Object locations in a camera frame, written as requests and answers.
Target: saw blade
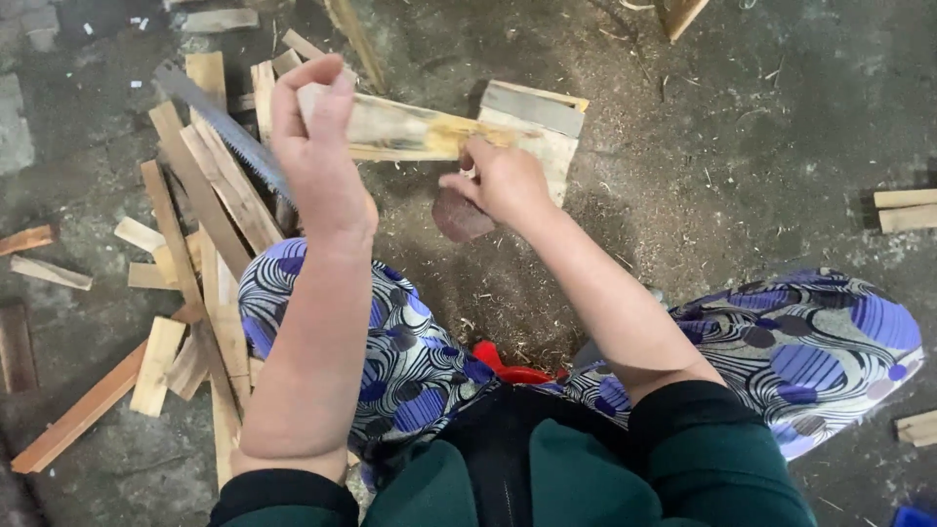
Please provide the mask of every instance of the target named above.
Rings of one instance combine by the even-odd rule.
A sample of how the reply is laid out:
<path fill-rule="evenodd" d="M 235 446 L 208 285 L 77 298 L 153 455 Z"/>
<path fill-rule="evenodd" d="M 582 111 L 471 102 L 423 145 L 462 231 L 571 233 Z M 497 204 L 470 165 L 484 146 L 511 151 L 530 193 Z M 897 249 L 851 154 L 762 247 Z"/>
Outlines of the saw blade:
<path fill-rule="evenodd" d="M 258 143 L 227 112 L 212 103 L 205 95 L 205 92 L 175 65 L 161 64 L 156 68 L 154 75 L 156 81 L 164 90 L 171 95 L 177 96 L 198 112 L 205 122 L 218 132 L 221 140 L 230 146 L 238 157 L 253 168 L 257 175 L 262 177 L 277 194 L 286 198 L 290 205 L 293 205 L 290 186 L 287 185 L 283 170 L 276 162 L 273 152 Z"/>

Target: forearm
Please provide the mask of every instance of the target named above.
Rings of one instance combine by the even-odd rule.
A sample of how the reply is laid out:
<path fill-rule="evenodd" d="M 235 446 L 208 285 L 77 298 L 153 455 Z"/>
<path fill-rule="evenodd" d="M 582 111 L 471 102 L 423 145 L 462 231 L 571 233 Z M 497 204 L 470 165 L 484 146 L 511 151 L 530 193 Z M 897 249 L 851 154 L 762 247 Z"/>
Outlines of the forearm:
<path fill-rule="evenodd" d="M 251 397 L 240 455 L 268 460 L 326 456 L 340 459 L 344 467 L 364 365 L 371 247 L 369 241 L 352 249 L 318 243 L 309 243 Z"/>
<path fill-rule="evenodd" d="M 722 383 L 657 299 L 560 209 L 519 230 L 556 277 L 634 405 L 672 382 Z"/>

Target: red plastic item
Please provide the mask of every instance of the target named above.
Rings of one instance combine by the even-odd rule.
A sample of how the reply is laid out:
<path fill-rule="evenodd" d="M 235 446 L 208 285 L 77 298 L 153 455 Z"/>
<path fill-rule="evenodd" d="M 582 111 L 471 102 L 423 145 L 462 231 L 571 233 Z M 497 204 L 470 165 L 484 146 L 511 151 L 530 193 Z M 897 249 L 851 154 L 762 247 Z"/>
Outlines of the red plastic item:
<path fill-rule="evenodd" d="M 491 340 L 481 340 L 471 349 L 475 358 L 493 369 L 498 377 L 510 384 L 543 384 L 553 381 L 548 373 L 525 366 L 504 366 L 498 356 L 498 348 Z"/>

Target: concrete floor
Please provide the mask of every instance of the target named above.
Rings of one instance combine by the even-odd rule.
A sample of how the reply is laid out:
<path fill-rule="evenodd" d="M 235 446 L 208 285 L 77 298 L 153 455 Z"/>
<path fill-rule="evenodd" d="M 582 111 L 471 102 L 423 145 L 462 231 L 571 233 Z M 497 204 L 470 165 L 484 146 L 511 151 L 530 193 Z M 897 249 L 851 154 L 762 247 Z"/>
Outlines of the concrete floor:
<path fill-rule="evenodd" d="M 37 394 L 0 396 L 12 452 L 126 356 L 154 315 L 180 304 L 176 293 L 125 286 L 127 263 L 147 255 L 112 235 L 123 216 L 155 226 L 137 166 L 156 153 L 146 116 L 158 101 L 156 65 L 223 50 L 229 95 L 244 93 L 247 67 L 272 56 L 276 20 L 281 35 L 294 27 L 363 72 L 310 0 L 253 2 L 262 29 L 210 38 L 176 30 L 181 8 L 61 0 L 54 49 L 41 53 L 49 30 L 27 36 L 10 21 L 44 4 L 0 0 L 0 72 L 14 72 L 22 89 L 18 104 L 0 84 L 0 165 L 9 171 L 0 174 L 0 233 L 60 224 L 61 243 L 30 255 L 93 275 L 95 287 L 0 271 L 0 299 L 30 306 L 41 384 Z M 469 115 L 492 78 L 591 99 L 566 209 L 671 304 L 832 265 L 903 301 L 933 350 L 937 235 L 885 236 L 868 219 L 875 189 L 937 186 L 932 2 L 713 2 L 677 45 L 653 12 L 611 0 L 353 4 L 396 100 Z M 140 31 L 130 17 L 150 22 Z M 782 58 L 777 83 L 765 80 Z M 142 88 L 129 87 L 136 80 Z M 16 147 L 10 138 L 20 138 Z M 433 227 L 435 176 L 446 168 L 363 165 L 381 211 L 377 257 L 404 270 L 466 343 L 485 336 L 510 362 L 560 367 L 585 335 L 529 247 L 505 232 L 454 246 Z M 860 426 L 792 463 L 821 525 L 885 527 L 900 504 L 937 510 L 937 447 L 899 444 L 891 425 L 935 400 L 931 362 Z M 127 401 L 30 477 L 51 524 L 204 524 L 216 499 L 208 390 L 189 404 L 167 397 L 158 419 Z"/>

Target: person's left hand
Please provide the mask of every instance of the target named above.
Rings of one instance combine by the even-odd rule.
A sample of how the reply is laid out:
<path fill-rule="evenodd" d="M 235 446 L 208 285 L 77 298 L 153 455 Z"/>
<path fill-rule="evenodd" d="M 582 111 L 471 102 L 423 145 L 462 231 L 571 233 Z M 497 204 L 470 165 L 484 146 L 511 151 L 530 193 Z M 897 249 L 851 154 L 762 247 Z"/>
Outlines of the person's left hand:
<path fill-rule="evenodd" d="M 378 209 L 349 153 L 354 86 L 342 67 L 338 54 L 309 61 L 280 77 L 273 93 L 271 146 L 314 247 L 357 241 L 370 247 L 378 228 Z M 330 89 L 318 99 L 306 128 L 296 90 L 309 83 Z"/>

